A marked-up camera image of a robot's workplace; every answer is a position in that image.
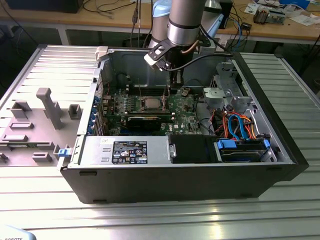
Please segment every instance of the table leg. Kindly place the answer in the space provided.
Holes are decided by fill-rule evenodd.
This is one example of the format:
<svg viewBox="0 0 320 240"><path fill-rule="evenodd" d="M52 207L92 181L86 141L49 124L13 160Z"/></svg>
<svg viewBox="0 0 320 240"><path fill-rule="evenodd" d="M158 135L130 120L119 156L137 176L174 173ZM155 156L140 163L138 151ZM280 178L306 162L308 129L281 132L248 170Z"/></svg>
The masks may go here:
<svg viewBox="0 0 320 240"><path fill-rule="evenodd" d="M59 32L59 36L60 36L62 45L70 45L70 40L68 38L66 28L58 27L57 30Z"/></svg>

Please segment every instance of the side panel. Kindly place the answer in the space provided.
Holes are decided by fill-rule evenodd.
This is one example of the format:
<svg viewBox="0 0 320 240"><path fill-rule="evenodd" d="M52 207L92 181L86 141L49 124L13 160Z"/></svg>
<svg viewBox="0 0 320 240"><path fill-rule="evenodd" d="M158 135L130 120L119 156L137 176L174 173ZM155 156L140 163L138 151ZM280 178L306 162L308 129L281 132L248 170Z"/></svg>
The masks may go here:
<svg viewBox="0 0 320 240"><path fill-rule="evenodd" d="M293 165L157 168L64 168L86 204L257 198Z"/></svg>
<svg viewBox="0 0 320 240"><path fill-rule="evenodd" d="M272 128L274 129L277 137L280 139L290 159L296 163L296 168L294 169L294 171L290 175L287 175L284 179L282 179L284 181L290 181L294 179L297 175L302 173L305 169L307 169L309 164L307 163L305 157L303 156L297 144L293 140L292 136L288 132L283 121L278 116L276 110L273 108L270 100L267 98L266 94L260 87L255 77L257 75L254 75L248 67L247 64L249 62L246 62L240 53L236 53L234 59L236 62L236 68L240 73L242 80L248 84L248 87L254 93L254 96L258 102L257 104L259 104L259 107L261 107L260 110L264 112L265 116L267 117Z"/></svg>

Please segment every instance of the blue clip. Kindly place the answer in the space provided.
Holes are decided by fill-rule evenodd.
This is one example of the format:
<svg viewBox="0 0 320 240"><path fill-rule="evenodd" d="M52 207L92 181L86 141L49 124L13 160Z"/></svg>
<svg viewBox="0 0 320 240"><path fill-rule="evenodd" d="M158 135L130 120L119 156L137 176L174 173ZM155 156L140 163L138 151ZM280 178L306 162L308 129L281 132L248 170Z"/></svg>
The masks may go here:
<svg viewBox="0 0 320 240"><path fill-rule="evenodd" d="M95 123L94 123L93 121L89 120L88 125L89 125L90 127L92 127L93 125L95 125Z"/></svg>
<svg viewBox="0 0 320 240"><path fill-rule="evenodd" d="M217 143L218 149L236 149L237 144L234 140L221 139Z"/></svg>
<svg viewBox="0 0 320 240"><path fill-rule="evenodd" d="M93 107L91 108L91 112L95 114L97 112L97 109Z"/></svg>
<svg viewBox="0 0 320 240"><path fill-rule="evenodd" d="M60 149L58 152L58 157L71 157L72 155L72 148L63 148Z"/></svg>
<svg viewBox="0 0 320 240"><path fill-rule="evenodd" d="M101 98L98 96L94 96L94 98L93 98L94 104L100 103L100 100L101 100Z"/></svg>
<svg viewBox="0 0 320 240"><path fill-rule="evenodd" d="M90 120L95 120L95 119L96 119L96 116L93 113L91 113L90 114Z"/></svg>
<svg viewBox="0 0 320 240"><path fill-rule="evenodd" d="M93 134L94 133L94 130L91 128L91 127L88 127L86 129L86 132L89 133L89 134Z"/></svg>
<svg viewBox="0 0 320 240"><path fill-rule="evenodd" d="M263 140L263 143L264 143L266 149L270 148L270 142L268 141L268 139Z"/></svg>

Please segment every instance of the sticker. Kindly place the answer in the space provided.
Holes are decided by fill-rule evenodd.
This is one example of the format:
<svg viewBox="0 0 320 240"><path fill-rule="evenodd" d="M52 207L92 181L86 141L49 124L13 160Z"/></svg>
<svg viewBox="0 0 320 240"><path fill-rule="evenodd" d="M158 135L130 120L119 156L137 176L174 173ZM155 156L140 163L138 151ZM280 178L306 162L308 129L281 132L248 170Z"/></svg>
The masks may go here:
<svg viewBox="0 0 320 240"><path fill-rule="evenodd" d="M100 145L105 145L105 144L113 144L115 141L114 138L109 138L109 137L103 137L100 140Z"/></svg>
<svg viewBox="0 0 320 240"><path fill-rule="evenodd" d="M147 164L146 141L113 141L113 164Z"/></svg>

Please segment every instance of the green motherboard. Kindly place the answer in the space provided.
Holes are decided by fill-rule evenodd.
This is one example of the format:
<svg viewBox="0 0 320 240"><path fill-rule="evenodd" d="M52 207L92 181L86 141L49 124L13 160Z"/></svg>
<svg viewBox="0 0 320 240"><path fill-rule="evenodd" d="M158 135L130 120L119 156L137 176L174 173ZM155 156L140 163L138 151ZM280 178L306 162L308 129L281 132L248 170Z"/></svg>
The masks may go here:
<svg viewBox="0 0 320 240"><path fill-rule="evenodd" d="M182 96L181 90L176 94L171 94L166 99L166 118L161 123L159 131L130 131L126 127L128 113L134 116L142 109L142 101L145 99L158 99L160 96L127 95L123 89L108 96L110 102L107 107L103 107L103 116L107 124L107 134L110 136L167 136L171 134L201 134L200 126L195 115L195 100L193 95ZM148 112L148 117L159 116L157 113Z"/></svg>

